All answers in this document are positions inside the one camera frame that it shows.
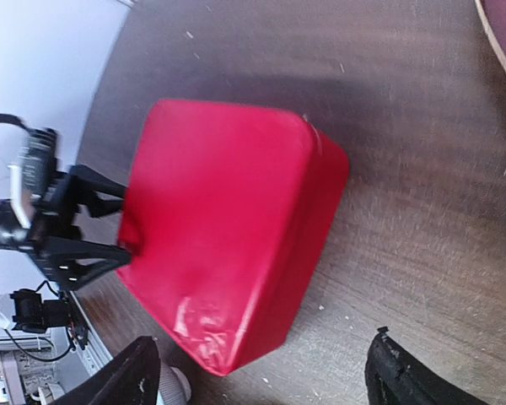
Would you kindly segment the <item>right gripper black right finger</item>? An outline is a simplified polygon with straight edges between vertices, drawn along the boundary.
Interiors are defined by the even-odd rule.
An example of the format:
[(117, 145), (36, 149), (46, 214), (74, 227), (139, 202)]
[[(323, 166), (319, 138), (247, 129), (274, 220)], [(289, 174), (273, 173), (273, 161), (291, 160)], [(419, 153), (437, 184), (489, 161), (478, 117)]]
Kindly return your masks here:
[(481, 404), (406, 351), (381, 327), (369, 346), (364, 370), (370, 404)]

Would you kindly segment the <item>red square chocolate box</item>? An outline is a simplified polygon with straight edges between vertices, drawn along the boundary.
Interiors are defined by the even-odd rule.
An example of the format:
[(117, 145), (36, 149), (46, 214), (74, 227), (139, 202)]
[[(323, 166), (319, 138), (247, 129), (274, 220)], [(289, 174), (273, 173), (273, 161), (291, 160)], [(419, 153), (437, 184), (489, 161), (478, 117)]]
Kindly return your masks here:
[(277, 248), (276, 261), (255, 290), (256, 305), (249, 322), (236, 333), (229, 364), (220, 375), (231, 374), (287, 340), (347, 184), (350, 166), (342, 147), (313, 125), (304, 126), (312, 150), (296, 193), (296, 206)]

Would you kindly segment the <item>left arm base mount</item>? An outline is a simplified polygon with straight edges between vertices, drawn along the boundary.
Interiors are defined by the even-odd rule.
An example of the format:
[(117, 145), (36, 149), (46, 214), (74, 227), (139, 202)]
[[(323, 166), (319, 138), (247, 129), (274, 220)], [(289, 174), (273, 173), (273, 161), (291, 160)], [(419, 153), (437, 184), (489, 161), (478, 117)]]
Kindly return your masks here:
[(64, 327), (73, 344), (82, 350), (87, 348), (89, 326), (71, 293), (44, 281), (35, 289), (16, 290), (9, 298), (13, 300), (15, 331), (44, 334)]

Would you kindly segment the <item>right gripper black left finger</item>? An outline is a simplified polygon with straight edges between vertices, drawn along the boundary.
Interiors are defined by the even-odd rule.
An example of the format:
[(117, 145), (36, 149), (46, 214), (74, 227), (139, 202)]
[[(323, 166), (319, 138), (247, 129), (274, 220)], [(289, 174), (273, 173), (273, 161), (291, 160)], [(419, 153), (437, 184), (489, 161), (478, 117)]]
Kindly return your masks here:
[(155, 341), (138, 337), (95, 375), (55, 404), (155, 404), (160, 362)]

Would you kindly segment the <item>red square box lid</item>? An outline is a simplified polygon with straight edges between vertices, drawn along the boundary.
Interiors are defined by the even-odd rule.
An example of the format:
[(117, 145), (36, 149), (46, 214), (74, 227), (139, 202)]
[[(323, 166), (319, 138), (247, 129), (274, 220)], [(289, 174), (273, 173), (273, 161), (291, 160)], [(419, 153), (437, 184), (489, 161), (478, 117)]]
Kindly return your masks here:
[(148, 113), (118, 236), (132, 261), (118, 276), (212, 374), (240, 367), (316, 144), (289, 111), (161, 100)]

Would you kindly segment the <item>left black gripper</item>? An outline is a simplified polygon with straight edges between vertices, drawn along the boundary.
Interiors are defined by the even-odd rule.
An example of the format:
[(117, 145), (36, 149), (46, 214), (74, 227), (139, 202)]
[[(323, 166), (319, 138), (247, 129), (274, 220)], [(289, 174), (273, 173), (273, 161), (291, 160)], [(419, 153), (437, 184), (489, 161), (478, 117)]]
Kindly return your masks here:
[[(44, 198), (65, 174), (58, 166), (59, 134), (51, 128), (29, 127), (15, 115), (0, 113), (0, 124), (25, 132), (18, 158), (9, 166), (9, 197), (0, 199), (0, 250), (24, 253), (61, 290), (76, 291), (131, 262), (131, 254), (118, 247), (85, 240), (49, 237), (43, 245), (30, 238), (33, 222), (42, 215)], [(75, 165), (76, 202), (92, 218), (123, 209), (127, 188), (89, 168)]]

